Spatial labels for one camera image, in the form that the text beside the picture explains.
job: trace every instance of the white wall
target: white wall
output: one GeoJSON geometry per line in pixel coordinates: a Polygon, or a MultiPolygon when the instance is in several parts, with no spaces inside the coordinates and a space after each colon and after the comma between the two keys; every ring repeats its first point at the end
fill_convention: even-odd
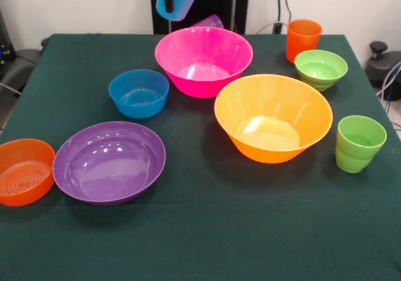
{"type": "MultiPolygon", "coordinates": [[[[325,34],[346,34],[361,62],[375,39],[401,49],[398,0],[289,0],[289,6],[293,18],[318,21],[325,34]]],[[[0,8],[18,49],[38,48],[53,33],[152,33],[150,0],[0,0],[0,8]]],[[[276,18],[276,0],[249,0],[247,33],[276,18]]]]}
{"type": "MultiPolygon", "coordinates": [[[[401,50],[400,0],[288,0],[293,19],[319,22],[323,34],[345,34],[361,63],[368,59],[369,44],[385,41],[389,50],[401,50]]],[[[277,20],[277,0],[249,0],[247,33],[277,20]]],[[[281,0],[281,20],[288,20],[281,0]]],[[[271,33],[267,28],[262,33],[271,33]]]]}
{"type": "Polygon", "coordinates": [[[0,0],[16,49],[53,33],[153,32],[150,0],[0,0]]]}

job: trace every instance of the bowl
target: bowl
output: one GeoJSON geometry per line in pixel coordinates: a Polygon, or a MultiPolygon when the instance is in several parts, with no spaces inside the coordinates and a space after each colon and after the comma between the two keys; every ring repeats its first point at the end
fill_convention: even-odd
{"type": "Polygon", "coordinates": [[[115,77],[108,93],[117,109],[129,118],[148,118],[163,110],[169,81],[156,71],[131,70],[115,77]]]}
{"type": "Polygon", "coordinates": [[[252,46],[240,35],[207,26],[166,35],[155,57],[176,87],[195,98],[213,98],[251,64],[252,46]]]}
{"type": "Polygon", "coordinates": [[[348,71],[346,61],[339,55],[318,49],[297,55],[295,67],[301,80],[318,91],[332,87],[348,71]]]}
{"type": "Polygon", "coordinates": [[[116,205],[148,189],[165,163],[162,140],[136,123],[90,126],[68,139],[56,154],[57,186],[79,201],[116,205]]]}
{"type": "Polygon", "coordinates": [[[24,206],[45,194],[55,182],[55,152],[46,142],[18,139],[0,145],[0,203],[24,206]]]}
{"type": "Polygon", "coordinates": [[[237,149],[261,163],[293,159],[330,130],[333,113],[311,86],[287,76],[257,74],[224,87],[217,121],[237,149]]]}

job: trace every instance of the green bowl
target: green bowl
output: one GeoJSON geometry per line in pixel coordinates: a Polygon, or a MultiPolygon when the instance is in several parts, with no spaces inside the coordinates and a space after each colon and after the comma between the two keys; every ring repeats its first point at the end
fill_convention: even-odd
{"type": "Polygon", "coordinates": [[[343,58],[319,49],[297,55],[295,67],[301,80],[319,91],[332,87],[348,71],[348,65],[343,58]]]}

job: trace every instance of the green cloth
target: green cloth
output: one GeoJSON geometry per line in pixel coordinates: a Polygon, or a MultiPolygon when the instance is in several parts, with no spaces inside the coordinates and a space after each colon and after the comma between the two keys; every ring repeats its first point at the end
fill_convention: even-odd
{"type": "MultiPolygon", "coordinates": [[[[244,75],[297,77],[285,36],[246,37],[254,59],[244,75]]],[[[108,84],[131,69],[162,71],[160,38],[52,36],[0,141],[38,138],[57,150],[87,126],[135,121],[118,112],[108,84]]],[[[214,99],[172,85],[159,115],[135,121],[167,150],[155,185],[116,207],[80,203],[56,185],[32,205],[0,207],[0,280],[400,280],[400,141],[345,37],[322,36],[319,48],[349,66],[323,93],[334,122],[321,142],[287,163],[256,163],[217,124],[214,99]],[[356,175],[334,163],[336,126],[352,114],[388,132],[356,175]]]]}

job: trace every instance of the purple bowl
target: purple bowl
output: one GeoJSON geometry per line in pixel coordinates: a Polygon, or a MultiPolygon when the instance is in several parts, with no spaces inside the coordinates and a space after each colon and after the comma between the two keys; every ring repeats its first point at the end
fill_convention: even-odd
{"type": "Polygon", "coordinates": [[[136,123],[113,121],[79,131],[58,150],[53,175],[67,195],[86,203],[125,203],[149,188],[165,163],[162,140],[136,123]]]}

